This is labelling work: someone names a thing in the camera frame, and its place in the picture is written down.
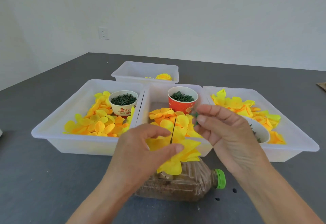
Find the red paper cup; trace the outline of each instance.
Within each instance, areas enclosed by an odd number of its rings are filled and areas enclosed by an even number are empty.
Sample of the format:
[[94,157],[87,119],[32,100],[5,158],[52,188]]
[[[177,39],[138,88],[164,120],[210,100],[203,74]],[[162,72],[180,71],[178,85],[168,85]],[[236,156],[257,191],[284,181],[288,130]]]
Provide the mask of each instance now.
[[[194,98],[192,102],[180,102],[171,98],[171,95],[180,91],[182,94],[190,95]],[[177,86],[170,88],[168,91],[169,96],[169,108],[172,108],[173,111],[182,111],[184,114],[191,113],[192,108],[194,107],[197,99],[198,94],[196,91],[192,90],[191,88],[184,87],[184,86]]]

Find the paper cup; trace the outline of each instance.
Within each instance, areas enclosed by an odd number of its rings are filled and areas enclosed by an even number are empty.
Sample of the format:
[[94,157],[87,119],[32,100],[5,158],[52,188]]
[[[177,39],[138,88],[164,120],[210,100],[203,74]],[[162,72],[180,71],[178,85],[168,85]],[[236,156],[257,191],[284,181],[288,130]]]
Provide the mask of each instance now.
[[[131,94],[134,97],[136,97],[136,101],[130,105],[125,105],[125,106],[118,106],[118,105],[114,105],[111,100],[112,98],[116,98],[119,95],[124,95],[124,94]],[[136,106],[137,101],[138,101],[138,95],[137,93],[135,93],[134,91],[129,91],[129,90],[121,90],[121,91],[117,91],[112,93],[109,98],[108,101],[111,103],[111,107],[112,107],[112,111],[115,115],[118,116],[129,116],[131,114],[131,108],[133,106]]]
[[260,139],[261,144],[267,143],[271,139],[271,135],[261,123],[246,116],[242,117],[248,121],[248,123],[251,125],[252,130],[256,132],[255,136],[257,139]]
[[[190,95],[194,98],[194,101],[192,102],[180,102],[177,100],[172,99],[170,96],[174,93],[180,91],[182,94]],[[169,96],[169,107],[173,109],[173,111],[182,111],[184,114],[191,113],[192,108],[194,107],[197,99],[198,94],[196,91],[192,90],[191,88],[184,87],[184,86],[177,86],[170,88],[168,91]]]

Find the forearm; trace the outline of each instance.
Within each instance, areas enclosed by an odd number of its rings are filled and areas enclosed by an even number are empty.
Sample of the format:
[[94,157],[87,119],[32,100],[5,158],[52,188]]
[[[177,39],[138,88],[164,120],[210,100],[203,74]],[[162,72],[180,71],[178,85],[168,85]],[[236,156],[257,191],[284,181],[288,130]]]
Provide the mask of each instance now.
[[239,180],[266,224],[322,224],[323,222],[272,167]]
[[112,180],[103,179],[82,202],[67,224],[111,223],[130,194]]

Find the white plastic tray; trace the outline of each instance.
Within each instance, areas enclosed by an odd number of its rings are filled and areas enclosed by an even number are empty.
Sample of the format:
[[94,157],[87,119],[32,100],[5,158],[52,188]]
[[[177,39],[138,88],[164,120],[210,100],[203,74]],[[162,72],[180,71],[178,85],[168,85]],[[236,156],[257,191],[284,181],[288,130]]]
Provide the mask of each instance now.
[[113,155],[117,137],[99,137],[74,134],[62,134],[68,120],[75,120],[75,114],[86,115],[95,102],[94,95],[109,91],[132,90],[138,94],[138,102],[130,128],[136,126],[141,102],[144,96],[144,85],[140,83],[123,83],[117,81],[92,79],[86,82],[75,94],[44,119],[32,130],[35,138],[47,139],[63,153]]
[[[162,73],[171,75],[172,81],[155,79],[157,75]],[[171,84],[179,82],[179,67],[168,64],[126,61],[111,76],[120,82]]]
[[226,97],[232,98],[233,96],[238,96],[242,98],[242,101],[253,100],[256,102],[255,107],[261,108],[262,111],[268,110],[270,114],[278,114],[281,116],[279,125],[273,129],[273,131],[280,133],[284,137],[287,144],[261,144],[269,161],[285,162],[302,151],[319,150],[319,145],[314,140],[312,140],[299,127],[297,127],[286,116],[278,111],[257,91],[251,89],[236,89],[214,86],[204,86],[203,89],[206,91],[208,101],[212,105],[214,105],[214,102],[210,98],[210,95],[216,94],[218,91],[225,89]]
[[[136,125],[153,122],[149,119],[148,114],[150,111],[161,109],[162,107],[169,107],[168,90],[175,86],[186,86],[198,93],[198,100],[195,104],[195,107],[198,104],[208,104],[207,95],[199,85],[153,83],[146,87]],[[186,139],[192,139],[201,142],[201,144],[196,148],[202,154],[201,156],[206,156],[212,149],[211,144],[204,138],[186,137]]]

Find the hand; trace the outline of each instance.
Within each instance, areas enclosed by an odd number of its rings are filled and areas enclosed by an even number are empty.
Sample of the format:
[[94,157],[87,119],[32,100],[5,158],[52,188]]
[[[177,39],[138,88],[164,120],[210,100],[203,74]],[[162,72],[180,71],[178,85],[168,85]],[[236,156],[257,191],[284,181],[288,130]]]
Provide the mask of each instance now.
[[121,135],[104,178],[114,179],[116,186],[130,194],[149,179],[160,165],[181,152],[181,144],[170,144],[157,151],[149,151],[145,139],[169,136],[168,130],[142,124]]
[[211,143],[218,158],[237,179],[271,165],[243,117],[217,105],[200,105],[196,111],[200,114],[199,125],[194,130]]

